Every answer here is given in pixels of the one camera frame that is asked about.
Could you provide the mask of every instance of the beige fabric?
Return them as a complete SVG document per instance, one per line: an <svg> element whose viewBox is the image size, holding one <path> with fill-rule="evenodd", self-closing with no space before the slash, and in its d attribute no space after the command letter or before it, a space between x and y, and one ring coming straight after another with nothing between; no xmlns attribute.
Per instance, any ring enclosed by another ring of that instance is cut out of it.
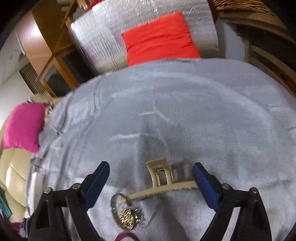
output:
<svg viewBox="0 0 296 241"><path fill-rule="evenodd" d="M52 108L62 100L62 98L52 99L40 94L32 96L31 99L34 102L49 103ZM7 204L12 212L11 221L21 222L25 213L31 153L19 148L2 149L6 122L7 120L0 129L0 187L4 191Z"/></svg>
<svg viewBox="0 0 296 241"><path fill-rule="evenodd" d="M44 125L46 125L50 120L50 114L51 114L52 108L51 106L45 107L45 113L44 113Z"/></svg>

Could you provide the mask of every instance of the light blue blanket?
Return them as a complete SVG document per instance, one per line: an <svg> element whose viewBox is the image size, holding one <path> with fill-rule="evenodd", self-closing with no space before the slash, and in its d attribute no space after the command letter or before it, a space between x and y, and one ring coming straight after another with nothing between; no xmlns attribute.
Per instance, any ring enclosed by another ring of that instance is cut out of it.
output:
<svg viewBox="0 0 296 241"><path fill-rule="evenodd" d="M256 67L222 59L165 60L96 77L69 93L40 135L31 172L44 173L44 187L60 190L109 162L110 177L88 214L111 241L122 230L110 199L152 187L146 161L165 157L176 182L192 180L192 164L199 161L221 183L257 187L273 240L281 241L296 221L295 140L296 100ZM199 240L214 215L198 189L135 206L143 215L133 231L141 241Z"/></svg>

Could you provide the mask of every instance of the wooden frame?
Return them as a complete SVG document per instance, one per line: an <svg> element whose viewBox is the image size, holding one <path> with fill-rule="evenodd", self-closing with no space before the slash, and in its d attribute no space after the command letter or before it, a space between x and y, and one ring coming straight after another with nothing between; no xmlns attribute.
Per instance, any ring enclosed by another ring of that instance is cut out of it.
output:
<svg viewBox="0 0 296 241"><path fill-rule="evenodd" d="M263 63L261 63L260 61L258 61L255 58L250 58L249 63L251 63L252 65L256 66L258 69L262 70L264 73L266 73L267 75L269 75L271 78L275 79L280 85L284 86L285 89L294 97L295 94L290 90L290 88L281 80L280 77L278 77L272 70L270 70L269 68L267 68Z"/></svg>
<svg viewBox="0 0 296 241"><path fill-rule="evenodd" d="M71 23L74 22L73 14L77 10L77 7L83 8L86 11L89 7L89 1L88 0L72 0L71 4L68 7L67 12L65 13L63 22L61 24L62 28L64 28L65 26L69 28Z"/></svg>
<svg viewBox="0 0 296 241"><path fill-rule="evenodd" d="M296 44L285 25L276 16L256 12L219 12L219 17L225 19L228 23L248 25L269 31Z"/></svg>
<svg viewBox="0 0 296 241"><path fill-rule="evenodd" d="M296 73L294 70L292 70L289 66L287 66L285 63L283 63L278 58L274 57L272 54L264 51L263 49L260 49L256 46L251 46L251 51L256 52L259 55L262 55L264 58L268 59L270 62L278 66L280 69L282 69L294 82L296 82Z"/></svg>
<svg viewBox="0 0 296 241"><path fill-rule="evenodd" d="M53 67L55 67L60 75L63 77L65 82L68 84L68 86L73 90L77 88L80 83L77 81L75 76L72 74L72 72L69 70L65 62L63 61L62 57L65 55L70 54L71 52L75 51L75 46L70 46L67 49L64 49L57 53L56 55L52 56L50 60L47 62L46 66L42 70L41 74L38 76L37 80L41 82L41 84L44 86L45 90L52 96L56 97L56 94L53 92L53 90L50 88L50 86L46 83L44 80L48 71L50 71Z"/></svg>

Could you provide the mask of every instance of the beige cushion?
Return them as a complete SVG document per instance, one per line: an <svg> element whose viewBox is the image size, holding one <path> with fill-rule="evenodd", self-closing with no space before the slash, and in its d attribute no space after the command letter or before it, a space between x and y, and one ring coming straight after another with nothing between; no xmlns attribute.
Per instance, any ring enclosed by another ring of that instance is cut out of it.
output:
<svg viewBox="0 0 296 241"><path fill-rule="evenodd" d="M0 156L0 182L5 185L6 183L6 173L10 165L10 161L13 157L14 149L7 149L2 151Z"/></svg>
<svg viewBox="0 0 296 241"><path fill-rule="evenodd" d="M22 222L23 215L25 212L25 207L19 204L8 191L5 192L5 198L9 205L9 209L12 212L11 220L13 222L20 223Z"/></svg>
<svg viewBox="0 0 296 241"><path fill-rule="evenodd" d="M26 181L28 180L31 152L23 149L15 149L10 166Z"/></svg>
<svg viewBox="0 0 296 241"><path fill-rule="evenodd" d="M57 104L58 104L62 99L63 99L63 97L53 98L53 99L52 99L52 103L53 103L52 108L54 108L55 106L57 106Z"/></svg>
<svg viewBox="0 0 296 241"><path fill-rule="evenodd" d="M26 206L26 185L27 181L9 166L6 174L6 188L9 194L24 207Z"/></svg>
<svg viewBox="0 0 296 241"><path fill-rule="evenodd" d="M36 94L31 97L31 100L34 102L38 103L49 103L52 100L52 97L46 96L46 95L41 95L41 94Z"/></svg>

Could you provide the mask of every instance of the pink pillow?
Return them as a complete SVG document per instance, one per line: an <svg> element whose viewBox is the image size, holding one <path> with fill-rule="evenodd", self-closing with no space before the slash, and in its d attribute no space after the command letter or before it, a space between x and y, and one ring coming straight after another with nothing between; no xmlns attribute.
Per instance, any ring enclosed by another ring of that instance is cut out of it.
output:
<svg viewBox="0 0 296 241"><path fill-rule="evenodd" d="M38 135L44 124L47 103L20 104L14 108L6 124L3 149L22 148L38 152Z"/></svg>

